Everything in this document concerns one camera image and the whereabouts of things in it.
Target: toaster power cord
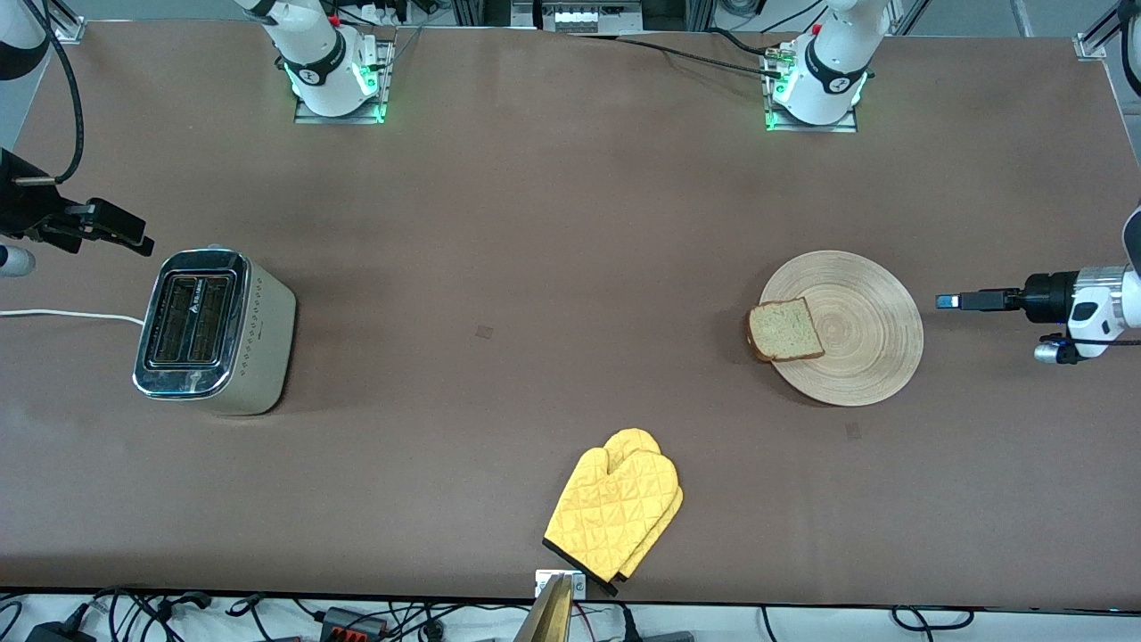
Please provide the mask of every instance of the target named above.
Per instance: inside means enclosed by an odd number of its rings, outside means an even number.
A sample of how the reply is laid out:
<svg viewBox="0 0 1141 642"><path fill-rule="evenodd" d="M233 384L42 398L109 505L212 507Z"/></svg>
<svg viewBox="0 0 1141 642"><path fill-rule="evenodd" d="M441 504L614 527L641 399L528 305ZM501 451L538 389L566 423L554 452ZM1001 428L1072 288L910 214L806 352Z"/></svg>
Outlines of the toaster power cord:
<svg viewBox="0 0 1141 642"><path fill-rule="evenodd" d="M130 320L131 324L144 326L141 318L126 314L100 314L98 311L68 311L66 309L0 309L0 316L81 316L83 318L111 318Z"/></svg>

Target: oven mitt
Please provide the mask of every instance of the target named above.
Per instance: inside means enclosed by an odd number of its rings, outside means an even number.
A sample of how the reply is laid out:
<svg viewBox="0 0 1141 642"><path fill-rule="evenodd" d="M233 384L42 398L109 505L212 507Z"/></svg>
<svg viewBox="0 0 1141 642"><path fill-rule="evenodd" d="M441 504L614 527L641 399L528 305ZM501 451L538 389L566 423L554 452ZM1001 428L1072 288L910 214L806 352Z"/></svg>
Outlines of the oven mitt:
<svg viewBox="0 0 1141 642"><path fill-rule="evenodd" d="M654 437L641 429L626 429L614 433L610 439L606 440L606 445L602 449L606 450L608 456L608 471L616 470L626 457L638 453L639 450L657 454L662 453L662 449L658 447ZM678 493L673 496L673 499L670 502L669 507L666 507L662 519L654 525L654 528L646 534L646 538L642 539L641 543L634 548L634 552L631 553L630 558L622 563L622 567L618 568L617 575L614 576L615 579L618 582L625 582L634 574L634 569L638 568L638 564L640 564L642 559L646 558L646 554L649 553L650 547L657 543L658 537L662 537L662 533L665 531L665 527L670 526L670 522L673 521L673 517L678 514L678 510L681 509L682 498L683 494L681 493L681 487L679 486Z"/></svg>
<svg viewBox="0 0 1141 642"><path fill-rule="evenodd" d="M646 450L613 471L602 448L588 450L563 489L543 545L610 595L610 580L669 511L678 494L673 463Z"/></svg>

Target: brown table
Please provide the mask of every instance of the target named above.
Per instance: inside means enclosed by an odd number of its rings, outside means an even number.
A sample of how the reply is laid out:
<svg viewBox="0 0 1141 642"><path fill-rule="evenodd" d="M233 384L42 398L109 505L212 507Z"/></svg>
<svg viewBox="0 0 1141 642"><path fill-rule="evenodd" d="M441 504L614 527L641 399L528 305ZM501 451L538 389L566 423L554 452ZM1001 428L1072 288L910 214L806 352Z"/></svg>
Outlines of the brown table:
<svg viewBox="0 0 1141 642"><path fill-rule="evenodd" d="M157 250L38 247L0 304L141 314L165 255L221 242L297 292L297 340L240 421L138 393L132 326L3 320L0 584L526 596L576 458L638 425L686 504L625 599L1141 608L1138 355L1047 367L1020 314L933 309L1124 260L1141 174L1069 42L888 40L857 135L766 132L753 78L529 31L423 32L372 128L292 124L252 24L72 51L64 192ZM62 168L70 113L54 70L18 152ZM742 340L822 247L923 312L877 406L820 407Z"/></svg>

